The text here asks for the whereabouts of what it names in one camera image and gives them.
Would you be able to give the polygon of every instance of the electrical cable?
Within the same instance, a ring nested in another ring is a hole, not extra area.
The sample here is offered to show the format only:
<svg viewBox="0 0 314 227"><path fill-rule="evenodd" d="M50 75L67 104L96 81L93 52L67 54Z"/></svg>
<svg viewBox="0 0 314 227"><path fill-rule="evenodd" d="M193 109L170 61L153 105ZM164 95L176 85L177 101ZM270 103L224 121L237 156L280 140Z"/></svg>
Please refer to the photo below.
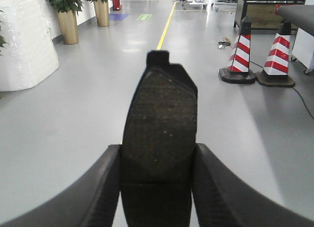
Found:
<svg viewBox="0 0 314 227"><path fill-rule="evenodd" d="M253 61L250 61L250 63L255 64L256 66L259 66L260 68L263 69L263 67L262 67L261 65L259 65L259 64L257 64L257 63L254 63Z"/></svg>
<svg viewBox="0 0 314 227"><path fill-rule="evenodd" d="M304 102L304 99L303 99L302 95L301 95L301 94L297 91L297 89L295 89L294 87L293 87L293 90L295 90L295 91L296 91L296 93L298 93L298 95L300 96L300 98L301 98L301 100L302 100L302 102L303 102L303 104L304 104L304 106L305 106L306 110L308 111L308 113L309 113L310 117L314 120L314 117L313 117L312 113L309 111L308 107L306 106L306 104L305 104L305 102Z"/></svg>
<svg viewBox="0 0 314 227"><path fill-rule="evenodd" d="M257 63L254 63L253 61L250 61L250 62L251 62L252 64L255 64L255 65L261 67L261 68L263 69L263 67L262 67L261 65L259 65L259 64L257 64ZM304 104L304 106L305 106L307 112L309 113L310 117L314 120L314 116L313 116L312 113L309 111L309 108L308 108L307 105L305 104L305 101L304 101L302 95L301 95L301 94L298 92L298 90L295 89L294 87L292 87L292 89L295 90L296 93L298 93L298 95L300 96L300 98L301 98L301 100L302 100L302 102L303 102L303 104Z"/></svg>
<svg viewBox="0 0 314 227"><path fill-rule="evenodd" d="M228 37L223 37L222 41L218 42L218 45L219 45L219 49L224 49L225 47L231 47L231 41Z"/></svg>

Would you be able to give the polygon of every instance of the plastic wrap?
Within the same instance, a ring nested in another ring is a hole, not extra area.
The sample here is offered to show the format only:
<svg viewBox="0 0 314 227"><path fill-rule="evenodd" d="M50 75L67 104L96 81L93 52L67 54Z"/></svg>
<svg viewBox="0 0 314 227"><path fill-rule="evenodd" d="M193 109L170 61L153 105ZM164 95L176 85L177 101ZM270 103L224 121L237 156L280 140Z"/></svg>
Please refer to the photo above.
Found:
<svg viewBox="0 0 314 227"><path fill-rule="evenodd" d="M1 50L0 91L34 87L58 68L38 0L0 0L0 10L1 35L8 43Z"/></svg>

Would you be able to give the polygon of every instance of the black cone base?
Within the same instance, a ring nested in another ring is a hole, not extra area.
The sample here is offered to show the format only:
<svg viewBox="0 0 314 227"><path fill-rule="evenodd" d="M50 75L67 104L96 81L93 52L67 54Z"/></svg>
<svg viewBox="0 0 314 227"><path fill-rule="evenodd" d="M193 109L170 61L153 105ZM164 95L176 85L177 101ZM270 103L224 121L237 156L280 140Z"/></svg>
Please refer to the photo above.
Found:
<svg viewBox="0 0 314 227"><path fill-rule="evenodd" d="M228 83L252 84L255 82L256 76L249 70L247 75L231 73L228 68L219 69L221 80Z"/></svg>
<svg viewBox="0 0 314 227"><path fill-rule="evenodd" d="M260 85L270 86L270 87L293 87L295 82L291 77L288 76L287 81L267 81L262 72L255 73L257 81Z"/></svg>

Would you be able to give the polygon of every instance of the epoxy floor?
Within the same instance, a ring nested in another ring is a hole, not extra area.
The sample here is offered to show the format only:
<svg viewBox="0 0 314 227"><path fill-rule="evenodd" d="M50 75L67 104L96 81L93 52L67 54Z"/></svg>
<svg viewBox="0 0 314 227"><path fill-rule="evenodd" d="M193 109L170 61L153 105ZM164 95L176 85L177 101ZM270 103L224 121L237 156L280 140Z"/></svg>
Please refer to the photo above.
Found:
<svg viewBox="0 0 314 227"><path fill-rule="evenodd" d="M109 27L96 22L76 45L57 44L59 69L33 89L0 93L0 223L67 188L110 144L119 144L134 90L155 50L174 0L122 0ZM152 14L148 21L137 18ZM235 6L175 7L161 49L198 87L197 142L273 201L314 220L314 121L291 88L227 84ZM251 61L263 65L274 34L256 32ZM253 72L261 69L251 64ZM314 74L299 62L289 75L314 113ZM126 226L119 204L114 227ZM195 211L191 226L196 227Z"/></svg>

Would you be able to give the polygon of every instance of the red stripe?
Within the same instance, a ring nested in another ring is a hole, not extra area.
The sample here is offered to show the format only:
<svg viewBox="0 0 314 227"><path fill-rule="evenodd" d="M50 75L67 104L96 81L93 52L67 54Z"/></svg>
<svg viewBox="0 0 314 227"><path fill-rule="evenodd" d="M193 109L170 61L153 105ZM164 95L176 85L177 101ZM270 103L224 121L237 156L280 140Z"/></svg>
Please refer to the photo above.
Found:
<svg viewBox="0 0 314 227"><path fill-rule="evenodd" d="M281 45L283 45L284 47L287 47L288 49L290 48L290 42L287 41L285 38L283 38L282 36L277 37L274 40L274 44L276 43L280 43Z"/></svg>
<svg viewBox="0 0 314 227"><path fill-rule="evenodd" d="M240 64L244 65L247 68L250 66L250 63L247 60L243 59L242 57L238 55L236 55L235 61L239 62Z"/></svg>
<svg viewBox="0 0 314 227"><path fill-rule="evenodd" d="M279 50L279 49L273 49L273 50L271 50L271 51L269 52L269 56L271 56L271 55L275 55L275 56L277 56L277 57L279 57L279 58L281 58L281 59L284 59L284 60L286 60L286 61L289 61L289 55L286 54L286 53L284 53L284 52L282 52L282 51Z"/></svg>
<svg viewBox="0 0 314 227"><path fill-rule="evenodd" d="M245 53L250 54L250 48L243 45L241 42L238 43L237 47L243 50Z"/></svg>
<svg viewBox="0 0 314 227"><path fill-rule="evenodd" d="M237 73L242 72L240 69L236 68L235 66L231 66L229 69L231 70L231 72L237 72Z"/></svg>
<svg viewBox="0 0 314 227"><path fill-rule="evenodd" d="M288 73L288 67L282 65L282 64L279 64L277 62L274 62L274 61L267 61L265 63L265 67L271 67L271 68L274 68L274 69L277 69L283 73Z"/></svg>
<svg viewBox="0 0 314 227"><path fill-rule="evenodd" d="M251 35L242 35L242 37L245 37L247 40L251 40Z"/></svg>

